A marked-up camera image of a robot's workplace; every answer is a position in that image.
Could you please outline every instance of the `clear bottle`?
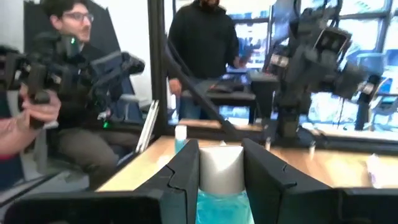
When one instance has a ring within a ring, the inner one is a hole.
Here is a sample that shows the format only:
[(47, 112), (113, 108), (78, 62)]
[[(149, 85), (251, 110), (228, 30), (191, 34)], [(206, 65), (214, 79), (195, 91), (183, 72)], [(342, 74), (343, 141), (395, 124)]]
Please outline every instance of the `clear bottle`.
[(177, 125), (175, 127), (175, 153), (181, 151), (184, 145), (187, 143), (187, 127), (185, 125)]

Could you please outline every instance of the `desk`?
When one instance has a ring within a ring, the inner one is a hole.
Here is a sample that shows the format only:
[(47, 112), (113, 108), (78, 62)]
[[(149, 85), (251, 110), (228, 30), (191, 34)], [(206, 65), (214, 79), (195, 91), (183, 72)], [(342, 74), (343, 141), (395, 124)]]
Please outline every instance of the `desk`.
[[(256, 114), (256, 96), (249, 91), (237, 91), (233, 93), (211, 93), (207, 90), (219, 81), (205, 80), (195, 85), (196, 90), (199, 93), (206, 95), (216, 106), (248, 106), (249, 112), (249, 123), (254, 123)], [(181, 97), (191, 98), (192, 95), (189, 90), (182, 92)]]
[[(215, 146), (219, 141), (200, 140), (199, 145)], [(228, 144), (240, 145), (237, 142)], [(310, 157), (307, 151), (272, 149), (271, 152), (296, 169), (312, 176), (331, 187), (370, 187), (365, 161), (368, 154), (336, 151), (316, 151)], [(98, 189), (104, 191), (134, 190), (151, 178), (174, 156), (174, 138), (161, 137), (148, 149), (119, 171)], [(398, 187), (398, 157), (382, 156), (381, 162), (391, 172), (391, 182), (386, 187)]]

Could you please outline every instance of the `blue bottle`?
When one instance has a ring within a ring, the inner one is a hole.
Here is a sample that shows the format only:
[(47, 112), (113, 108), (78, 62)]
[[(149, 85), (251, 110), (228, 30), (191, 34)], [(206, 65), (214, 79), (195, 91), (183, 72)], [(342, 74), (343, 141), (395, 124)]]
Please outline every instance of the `blue bottle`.
[(175, 153), (177, 154), (187, 143), (187, 127), (185, 125), (177, 125), (175, 127)]
[(254, 224), (246, 191), (217, 196), (199, 190), (196, 224)]
[(253, 224), (241, 146), (200, 148), (196, 224)]

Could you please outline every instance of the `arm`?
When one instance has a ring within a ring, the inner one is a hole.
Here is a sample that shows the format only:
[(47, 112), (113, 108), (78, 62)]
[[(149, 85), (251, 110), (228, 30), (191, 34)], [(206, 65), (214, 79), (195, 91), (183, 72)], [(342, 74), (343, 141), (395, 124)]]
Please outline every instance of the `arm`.
[(239, 40), (236, 35), (235, 24), (230, 20), (229, 30), (227, 35), (228, 48), (226, 51), (226, 63), (234, 68), (239, 68)]
[[(184, 12), (183, 8), (178, 10), (173, 18), (172, 25), (169, 30), (169, 42), (173, 45), (179, 55), (183, 53), (183, 28), (184, 28)], [(172, 73), (168, 73), (169, 80), (175, 78)]]
[(25, 114), (9, 119), (0, 119), (0, 155), (12, 155), (24, 150), (39, 131), (29, 129)]

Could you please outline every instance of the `bottle cap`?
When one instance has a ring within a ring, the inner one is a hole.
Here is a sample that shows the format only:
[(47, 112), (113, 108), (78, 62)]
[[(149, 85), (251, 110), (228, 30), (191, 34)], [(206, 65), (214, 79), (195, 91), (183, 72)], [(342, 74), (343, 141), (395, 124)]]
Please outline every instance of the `bottle cap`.
[(185, 125), (177, 125), (174, 135), (178, 140), (185, 140), (187, 138), (187, 127)]

